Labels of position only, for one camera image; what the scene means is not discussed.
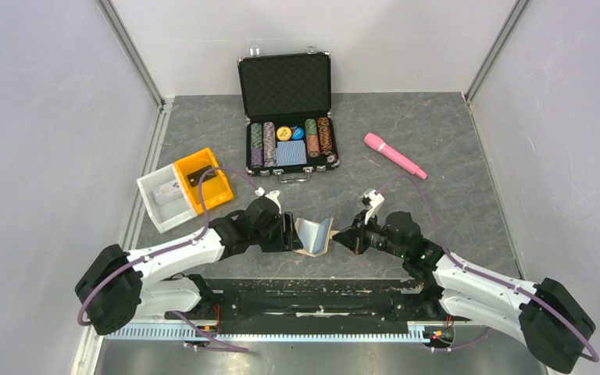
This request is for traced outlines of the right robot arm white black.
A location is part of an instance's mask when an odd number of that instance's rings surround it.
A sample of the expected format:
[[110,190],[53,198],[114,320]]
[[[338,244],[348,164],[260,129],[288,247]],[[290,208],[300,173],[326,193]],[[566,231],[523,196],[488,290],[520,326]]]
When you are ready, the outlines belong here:
[[586,356],[595,322],[557,280],[507,277],[445,253],[408,212],[393,212],[382,225],[361,212],[333,239],[357,255],[373,248],[402,259],[403,269],[426,288],[420,309],[431,319],[448,314],[498,330],[560,373],[571,373]]

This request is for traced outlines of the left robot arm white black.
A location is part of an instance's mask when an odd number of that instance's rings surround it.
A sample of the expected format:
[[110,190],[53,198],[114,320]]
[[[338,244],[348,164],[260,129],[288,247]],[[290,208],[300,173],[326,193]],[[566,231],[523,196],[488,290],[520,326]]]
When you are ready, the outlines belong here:
[[213,311],[214,297],[200,276],[182,272],[241,255],[252,246],[262,252],[302,248],[293,216],[281,210],[273,194],[167,243],[129,251],[107,246],[74,288],[81,303],[78,322],[107,335],[134,318],[172,311],[205,318]]

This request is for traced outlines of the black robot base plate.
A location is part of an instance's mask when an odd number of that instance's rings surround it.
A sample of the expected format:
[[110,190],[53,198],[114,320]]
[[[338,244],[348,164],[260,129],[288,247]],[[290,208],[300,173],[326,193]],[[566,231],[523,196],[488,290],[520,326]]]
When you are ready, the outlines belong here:
[[221,334],[401,334],[408,322],[443,326],[439,292],[412,279],[205,279],[183,316]]

